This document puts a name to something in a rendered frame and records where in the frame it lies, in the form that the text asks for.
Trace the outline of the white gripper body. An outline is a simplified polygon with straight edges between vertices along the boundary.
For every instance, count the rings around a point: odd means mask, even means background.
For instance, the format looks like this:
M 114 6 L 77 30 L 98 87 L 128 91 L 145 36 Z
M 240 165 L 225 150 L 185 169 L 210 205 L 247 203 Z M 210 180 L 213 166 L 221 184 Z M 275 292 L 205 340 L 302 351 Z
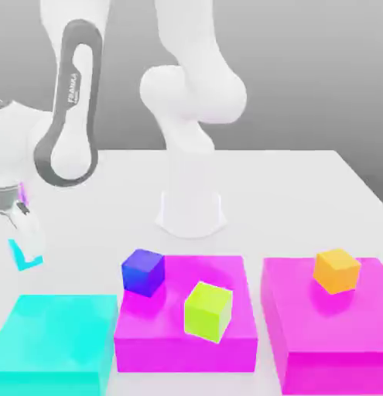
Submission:
M 12 207 L 0 210 L 13 226 L 8 238 L 12 258 L 16 264 L 42 264 L 44 238 L 37 217 L 28 207 Z

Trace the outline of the small blue cube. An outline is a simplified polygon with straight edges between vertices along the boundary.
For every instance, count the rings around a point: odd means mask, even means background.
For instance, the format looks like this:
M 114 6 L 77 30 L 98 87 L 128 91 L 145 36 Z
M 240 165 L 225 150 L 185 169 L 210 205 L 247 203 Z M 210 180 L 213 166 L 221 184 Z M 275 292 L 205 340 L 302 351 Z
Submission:
M 165 280 L 165 257 L 144 249 L 136 249 L 121 264 L 124 290 L 152 297 Z

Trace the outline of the small lime green cube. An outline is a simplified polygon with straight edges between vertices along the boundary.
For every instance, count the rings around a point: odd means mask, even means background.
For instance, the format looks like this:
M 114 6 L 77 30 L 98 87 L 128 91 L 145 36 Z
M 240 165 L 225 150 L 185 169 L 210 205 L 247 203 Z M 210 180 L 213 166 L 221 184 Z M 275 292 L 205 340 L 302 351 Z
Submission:
M 184 332 L 219 344 L 232 317 L 233 292 L 199 281 L 184 302 Z

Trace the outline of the small orange cube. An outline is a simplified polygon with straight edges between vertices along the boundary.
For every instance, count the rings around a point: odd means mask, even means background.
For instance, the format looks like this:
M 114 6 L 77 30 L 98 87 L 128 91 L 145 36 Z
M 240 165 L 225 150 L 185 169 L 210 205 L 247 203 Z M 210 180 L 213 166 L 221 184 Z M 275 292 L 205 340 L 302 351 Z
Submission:
M 355 290 L 361 263 L 343 249 L 332 249 L 316 255 L 313 279 L 330 294 Z

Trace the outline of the large cyan box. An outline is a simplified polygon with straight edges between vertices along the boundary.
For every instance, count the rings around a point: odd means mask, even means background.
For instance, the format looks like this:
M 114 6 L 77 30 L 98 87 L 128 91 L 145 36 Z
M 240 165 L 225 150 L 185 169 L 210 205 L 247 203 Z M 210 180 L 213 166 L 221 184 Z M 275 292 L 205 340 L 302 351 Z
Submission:
M 116 295 L 21 295 L 0 330 L 0 396 L 106 396 Z

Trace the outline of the large magenta box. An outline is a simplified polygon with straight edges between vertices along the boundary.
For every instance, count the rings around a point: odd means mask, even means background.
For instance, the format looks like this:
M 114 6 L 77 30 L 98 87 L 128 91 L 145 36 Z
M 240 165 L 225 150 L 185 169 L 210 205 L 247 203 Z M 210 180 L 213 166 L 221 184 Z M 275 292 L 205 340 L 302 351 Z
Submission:
M 313 258 L 266 258 L 261 302 L 283 394 L 383 394 L 383 264 L 360 258 L 354 291 L 328 294 Z
M 243 258 L 168 255 L 165 273 L 151 297 L 124 292 L 114 335 L 118 371 L 254 371 L 258 334 Z M 233 292 L 219 343 L 184 331 L 184 303 L 199 281 Z

